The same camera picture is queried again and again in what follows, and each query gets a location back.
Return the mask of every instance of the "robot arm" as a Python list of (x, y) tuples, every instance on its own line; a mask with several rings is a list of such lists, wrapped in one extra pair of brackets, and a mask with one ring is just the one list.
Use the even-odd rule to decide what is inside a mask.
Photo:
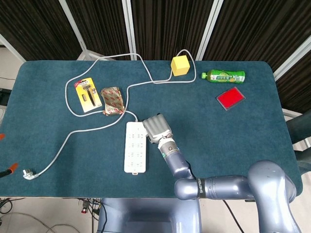
[(181, 200), (255, 199), (261, 233), (300, 233), (289, 208), (296, 187), (277, 164), (263, 160), (253, 164), (248, 176), (221, 176), (196, 179), (175, 141), (163, 115), (143, 121), (149, 140), (157, 143), (173, 176), (174, 191)]

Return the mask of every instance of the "teal tablecloth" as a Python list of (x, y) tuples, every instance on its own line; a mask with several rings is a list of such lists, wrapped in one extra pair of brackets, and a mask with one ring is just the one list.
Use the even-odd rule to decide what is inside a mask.
[[(117, 116), (96, 114), (75, 117), (66, 108), (67, 80), (84, 72), (88, 61), (32, 61), (19, 70), (0, 133), (0, 169), (19, 163), (18, 170), (0, 179), (0, 196), (25, 197), (174, 197), (175, 180), (156, 145), (147, 143), (147, 171), (133, 176), (123, 171), (125, 125), (134, 121), (126, 114), (115, 126), (72, 135), (54, 165), (39, 178), (28, 181), (22, 170), (44, 169), (54, 158), (69, 132), (109, 124)], [(155, 80), (166, 79), (169, 61), (146, 61)], [(191, 84), (147, 84), (130, 90), (129, 110), (140, 120), (162, 113), (177, 145), (197, 177), (247, 175), (262, 159), (278, 163), (294, 181), (302, 182), (283, 118), (276, 84), (264, 62), (196, 62), (198, 78)], [(210, 69), (244, 70), (244, 84), (209, 83), (200, 79)], [(84, 76), (96, 88), (126, 87), (148, 81), (140, 61), (101, 61)], [(173, 80), (190, 80), (188, 75)], [(82, 114), (73, 87), (68, 97), (72, 109)], [(246, 100), (225, 111), (216, 97), (237, 86)]]

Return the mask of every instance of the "floor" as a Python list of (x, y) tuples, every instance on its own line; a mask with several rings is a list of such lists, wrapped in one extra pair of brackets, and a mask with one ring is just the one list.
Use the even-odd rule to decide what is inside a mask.
[[(0, 77), (15, 78), (21, 61), (6, 48), (0, 48)], [(14, 81), (0, 79), (0, 88), (12, 89)], [(291, 203), (291, 210), (302, 232), (311, 232), (309, 208), (311, 207), (311, 173), (302, 176), (304, 189), (302, 194)], [(246, 233), (259, 231), (258, 215), (255, 203), (243, 200), (228, 201), (238, 222)], [(232, 216), (222, 201), (200, 200), (203, 233), (239, 233)], [(81, 233), (91, 232), (91, 215), (82, 214), (82, 202), (61, 198), (26, 198), (13, 202), (10, 213), (27, 213), (38, 218), (49, 227), (55, 224), (69, 224)], [(0, 233), (45, 233), (47, 228), (29, 216), (11, 214), (2, 216)], [(68, 226), (56, 226), (56, 233), (76, 233)]]

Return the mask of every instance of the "food wrapper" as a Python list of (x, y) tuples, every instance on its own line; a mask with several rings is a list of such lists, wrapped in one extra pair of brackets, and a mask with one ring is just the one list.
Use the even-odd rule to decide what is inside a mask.
[(107, 87), (101, 91), (101, 96), (105, 102), (104, 114), (113, 116), (124, 113), (124, 104), (121, 92), (118, 87)]

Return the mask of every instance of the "red ink pad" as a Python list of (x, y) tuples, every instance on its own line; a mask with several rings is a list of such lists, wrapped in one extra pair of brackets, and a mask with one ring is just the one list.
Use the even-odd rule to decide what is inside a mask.
[(230, 108), (232, 108), (234, 105), (244, 100), (245, 96), (236, 87), (233, 87), (223, 92), (216, 99), (223, 106), (223, 108), (227, 111)]

